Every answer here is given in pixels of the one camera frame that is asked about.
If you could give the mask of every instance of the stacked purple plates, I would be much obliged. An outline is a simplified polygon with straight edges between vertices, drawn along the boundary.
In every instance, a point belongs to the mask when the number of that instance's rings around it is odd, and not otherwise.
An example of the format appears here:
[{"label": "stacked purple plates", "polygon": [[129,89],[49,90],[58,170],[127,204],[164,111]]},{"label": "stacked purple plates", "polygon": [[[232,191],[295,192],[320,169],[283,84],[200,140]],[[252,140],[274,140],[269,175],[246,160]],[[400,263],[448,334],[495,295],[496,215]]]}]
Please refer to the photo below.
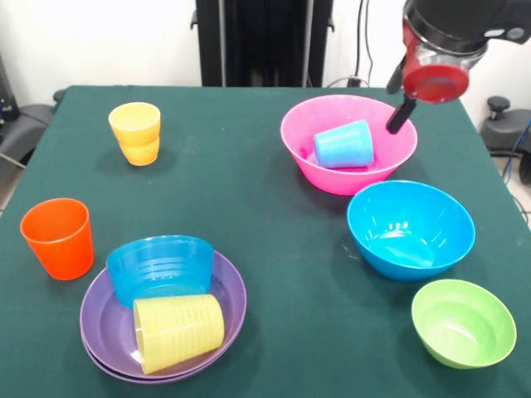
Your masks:
[{"label": "stacked purple plates", "polygon": [[210,294],[222,307],[225,339],[221,347],[162,371],[145,375],[134,333],[133,311],[118,302],[107,269],[86,291],[80,311],[81,339],[102,371],[124,381],[163,384],[184,380],[213,364],[234,342],[246,315],[246,287],[236,267],[216,252]]}]

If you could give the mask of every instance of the yellow cup lying on plate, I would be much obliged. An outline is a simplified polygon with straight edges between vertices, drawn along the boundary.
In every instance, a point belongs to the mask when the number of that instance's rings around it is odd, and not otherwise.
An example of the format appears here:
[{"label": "yellow cup lying on plate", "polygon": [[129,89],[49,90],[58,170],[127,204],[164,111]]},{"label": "yellow cup lying on plate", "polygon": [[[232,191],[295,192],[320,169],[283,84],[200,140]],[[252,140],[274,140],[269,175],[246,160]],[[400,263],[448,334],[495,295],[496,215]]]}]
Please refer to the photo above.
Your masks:
[{"label": "yellow cup lying on plate", "polygon": [[135,300],[134,328],[146,375],[215,350],[225,337],[222,308],[211,294]]}]

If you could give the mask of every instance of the blue bowl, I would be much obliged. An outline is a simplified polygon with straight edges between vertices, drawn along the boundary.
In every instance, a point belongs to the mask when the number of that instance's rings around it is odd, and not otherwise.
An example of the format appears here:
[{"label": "blue bowl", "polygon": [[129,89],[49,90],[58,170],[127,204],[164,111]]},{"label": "blue bowl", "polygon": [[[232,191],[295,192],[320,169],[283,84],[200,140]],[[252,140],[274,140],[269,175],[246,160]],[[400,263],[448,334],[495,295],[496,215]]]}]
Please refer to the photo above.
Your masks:
[{"label": "blue bowl", "polygon": [[399,281],[447,271],[475,241],[468,211],[450,195],[419,182],[366,187],[350,202],[347,221],[363,258]]},{"label": "blue bowl", "polygon": [[136,240],[107,257],[118,301],[205,294],[210,289],[214,248],[203,239],[168,235]]}]

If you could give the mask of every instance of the table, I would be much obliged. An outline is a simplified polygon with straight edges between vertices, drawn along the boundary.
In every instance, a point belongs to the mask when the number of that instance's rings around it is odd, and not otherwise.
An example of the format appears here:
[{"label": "table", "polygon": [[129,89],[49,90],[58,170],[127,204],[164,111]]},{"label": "table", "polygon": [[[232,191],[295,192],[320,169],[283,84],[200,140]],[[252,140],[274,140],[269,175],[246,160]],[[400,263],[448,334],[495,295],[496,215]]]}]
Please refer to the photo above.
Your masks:
[{"label": "table", "polygon": [[[473,250],[442,278],[466,279],[512,311],[519,340],[499,366],[455,371],[425,352],[410,304],[425,283],[384,279],[360,259],[347,197],[310,186],[283,148],[279,125],[301,100],[383,90],[72,87],[0,219],[1,396],[519,397],[531,396],[531,235],[459,102],[419,104],[415,155],[391,178],[427,182],[470,211]],[[118,104],[162,111],[156,163],[131,167],[107,123]],[[72,282],[50,279],[23,241],[24,212],[52,197],[90,208],[96,260]],[[210,240],[246,282],[239,338],[187,381],[139,386],[92,364],[80,303],[118,245],[150,235]]]}]

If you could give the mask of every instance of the stacked yellow cups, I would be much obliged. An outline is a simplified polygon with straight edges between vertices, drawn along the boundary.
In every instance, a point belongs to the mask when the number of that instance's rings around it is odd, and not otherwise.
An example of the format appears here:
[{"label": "stacked yellow cups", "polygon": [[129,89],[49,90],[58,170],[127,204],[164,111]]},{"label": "stacked yellow cups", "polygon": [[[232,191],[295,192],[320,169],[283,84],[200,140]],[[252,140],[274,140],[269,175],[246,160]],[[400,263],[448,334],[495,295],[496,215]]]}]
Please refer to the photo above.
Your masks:
[{"label": "stacked yellow cups", "polygon": [[145,102],[123,104],[109,114],[109,124],[125,158],[134,166],[157,160],[160,110]]}]

